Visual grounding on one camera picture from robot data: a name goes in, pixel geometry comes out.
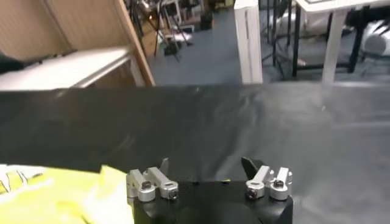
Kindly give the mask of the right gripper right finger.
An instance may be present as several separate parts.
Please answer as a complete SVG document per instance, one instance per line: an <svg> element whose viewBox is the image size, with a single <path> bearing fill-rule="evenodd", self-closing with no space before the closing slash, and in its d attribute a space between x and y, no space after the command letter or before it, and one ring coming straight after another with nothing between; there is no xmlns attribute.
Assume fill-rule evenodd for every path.
<svg viewBox="0 0 390 224"><path fill-rule="evenodd" d="M281 167L275 173L270 166L261 163L258 167L246 157L241 158L241 165L247 176L245 182L247 199L258 200L264 197L266 189L269 190L269 197L274 200L287 200L292 195L293 173L289 168Z"/></svg>

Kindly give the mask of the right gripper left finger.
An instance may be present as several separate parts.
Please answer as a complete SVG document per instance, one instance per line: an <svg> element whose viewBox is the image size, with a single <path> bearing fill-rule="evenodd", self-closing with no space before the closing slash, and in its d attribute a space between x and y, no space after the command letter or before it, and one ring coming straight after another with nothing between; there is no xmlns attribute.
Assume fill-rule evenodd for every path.
<svg viewBox="0 0 390 224"><path fill-rule="evenodd" d="M166 200L176 200L179 196L179 184L168 178L169 158L163 158L160 167L149 167L144 172L130 170L126 174L127 198L139 201L153 201L156 192Z"/></svg>

